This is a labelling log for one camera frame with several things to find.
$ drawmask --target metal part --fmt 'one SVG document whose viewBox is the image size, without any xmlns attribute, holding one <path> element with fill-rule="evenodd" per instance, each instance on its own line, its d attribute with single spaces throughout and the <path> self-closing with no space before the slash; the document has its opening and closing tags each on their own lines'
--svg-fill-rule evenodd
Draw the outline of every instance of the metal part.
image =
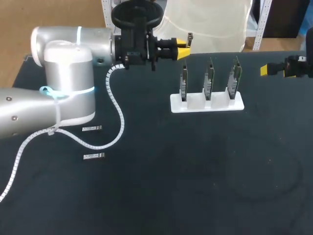
<svg viewBox="0 0 313 235">
<path fill-rule="evenodd" d="M 82 131 L 97 131 L 97 130 L 102 130 L 102 125 L 100 125 L 100 126 L 83 127 Z"/>
<path fill-rule="evenodd" d="M 180 95 L 182 101 L 187 101 L 187 80 L 188 80 L 188 69 L 186 62 L 182 67 L 182 73 L 180 75 Z"/>
<path fill-rule="evenodd" d="M 228 79 L 228 85 L 227 85 L 227 90 L 228 90 L 230 99 L 235 99 L 236 97 L 236 92 L 238 89 L 241 73 L 242 73 L 242 68 L 240 66 L 238 57 L 236 57 L 236 59 L 234 59 L 233 66 L 231 68 L 231 72 L 230 72 L 229 79 Z"/>
<path fill-rule="evenodd" d="M 32 51 L 37 51 L 37 55 L 41 65 L 44 64 L 44 50 L 47 43 L 56 40 L 77 43 L 78 27 L 39 27 L 35 31 L 34 45 Z M 113 35 L 110 28 L 81 28 L 80 44 L 87 46 L 93 55 L 93 64 L 95 66 L 108 66 L 115 61 L 115 45 L 112 40 Z M 103 63 L 99 64 L 98 59 L 102 59 Z"/>
<path fill-rule="evenodd" d="M 213 89 L 213 81 L 214 81 L 214 67 L 212 58 L 210 58 L 210 61 L 207 64 L 206 67 L 206 73 L 204 75 L 204 95 L 206 100 L 211 100 L 212 95 L 212 89 Z"/>
<path fill-rule="evenodd" d="M 84 160 L 94 158 L 104 158 L 105 156 L 106 156 L 105 153 L 86 154 L 84 155 Z"/>
<path fill-rule="evenodd" d="M 191 47 L 191 43 L 192 43 L 193 39 L 194 39 L 194 34 L 193 33 L 188 33 L 186 47 Z"/>
</svg>

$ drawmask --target black surface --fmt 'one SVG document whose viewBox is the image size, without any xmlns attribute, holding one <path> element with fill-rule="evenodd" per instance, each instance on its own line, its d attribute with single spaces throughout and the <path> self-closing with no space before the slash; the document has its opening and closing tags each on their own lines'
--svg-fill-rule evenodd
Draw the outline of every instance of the black surface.
<svg viewBox="0 0 313 235">
<path fill-rule="evenodd" d="M 27 146 L 16 180 L 0 204 L 1 235 L 310 235 L 313 231 L 313 80 L 260 77 L 260 67 L 292 52 L 203 54 L 187 60 L 188 91 L 202 89 L 212 57 L 214 91 L 224 90 L 232 61 L 243 68 L 238 112 L 172 114 L 180 62 L 117 71 L 112 92 L 126 120 L 122 139 L 104 159 L 61 134 Z M 95 68 L 97 114 L 66 128 L 93 144 L 119 130 Z M 15 86 L 38 89 L 43 69 L 24 62 Z M 0 188 L 26 138 L 0 141 Z"/>
<path fill-rule="evenodd" d="M 296 38 L 309 3 L 310 0 L 273 0 L 263 37 Z"/>
</svg>

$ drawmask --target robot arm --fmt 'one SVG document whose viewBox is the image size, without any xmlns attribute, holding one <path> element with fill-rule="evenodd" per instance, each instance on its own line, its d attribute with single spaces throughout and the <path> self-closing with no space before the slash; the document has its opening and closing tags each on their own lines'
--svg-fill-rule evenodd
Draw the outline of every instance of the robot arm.
<svg viewBox="0 0 313 235">
<path fill-rule="evenodd" d="M 0 91 L 0 137 L 89 122 L 95 115 L 92 54 L 84 46 L 52 41 L 45 47 L 47 86 Z"/>
<path fill-rule="evenodd" d="M 158 40 L 153 28 L 162 20 L 162 8 L 145 0 L 126 1 L 112 11 L 122 29 L 37 27 L 31 35 L 35 63 L 45 68 L 46 91 L 17 88 L 0 90 L 0 138 L 45 128 L 79 125 L 95 115 L 93 66 L 145 65 L 156 69 L 159 58 L 178 60 L 190 54 L 187 42 Z"/>
</svg>

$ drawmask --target black table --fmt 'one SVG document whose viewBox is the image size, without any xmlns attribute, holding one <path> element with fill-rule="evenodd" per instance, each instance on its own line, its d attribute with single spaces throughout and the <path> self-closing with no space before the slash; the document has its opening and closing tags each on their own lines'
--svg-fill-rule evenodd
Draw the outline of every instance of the black table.
<svg viewBox="0 0 313 235">
<path fill-rule="evenodd" d="M 119 70 L 112 91 L 125 115 L 121 140 L 92 151 L 61 134 L 25 149 L 0 204 L 1 235 L 293 235 L 313 233 L 313 80 L 260 77 L 260 67 L 292 52 L 192 55 L 189 92 L 200 92 L 212 57 L 214 91 L 226 87 L 232 60 L 243 67 L 237 112 L 172 114 L 181 62 Z M 110 142 L 119 118 L 95 68 L 103 131 L 66 128 L 92 144 Z M 15 87 L 38 89 L 45 73 L 30 58 Z M 27 137 L 1 140 L 0 188 Z M 83 160 L 84 154 L 106 157 Z"/>
</svg>

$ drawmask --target small metal piece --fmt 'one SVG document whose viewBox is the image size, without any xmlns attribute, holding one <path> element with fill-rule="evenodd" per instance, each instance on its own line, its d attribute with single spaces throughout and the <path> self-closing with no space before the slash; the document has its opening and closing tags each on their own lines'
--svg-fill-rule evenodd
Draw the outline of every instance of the small metal piece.
<svg viewBox="0 0 313 235">
<path fill-rule="evenodd" d="M 187 79 L 188 69 L 185 62 L 182 67 L 182 74 L 180 75 L 180 95 L 183 102 L 187 101 Z"/>
<path fill-rule="evenodd" d="M 206 100 L 211 100 L 212 95 L 212 89 L 213 89 L 213 81 L 214 81 L 214 67 L 212 58 L 210 58 L 210 61 L 208 61 L 207 67 L 206 67 L 206 73 L 204 75 L 204 94 Z"/>
<path fill-rule="evenodd" d="M 228 85 L 227 85 L 227 90 L 228 90 L 230 99 L 235 99 L 236 97 L 236 92 L 238 89 L 241 73 L 242 73 L 242 68 L 240 66 L 238 57 L 236 57 L 236 59 L 234 59 L 233 67 L 231 68 L 231 72 L 230 72 L 229 79 L 228 79 Z"/>
<path fill-rule="evenodd" d="M 192 43 L 193 39 L 194 39 L 194 34 L 193 33 L 188 33 L 186 47 L 191 47 L 191 43 Z"/>
<path fill-rule="evenodd" d="M 83 127 L 82 131 L 97 131 L 97 130 L 102 130 L 102 125 L 100 125 L 100 126 Z"/>
<path fill-rule="evenodd" d="M 105 156 L 106 156 L 105 153 L 86 154 L 84 155 L 84 160 L 94 158 L 104 158 Z"/>
</svg>

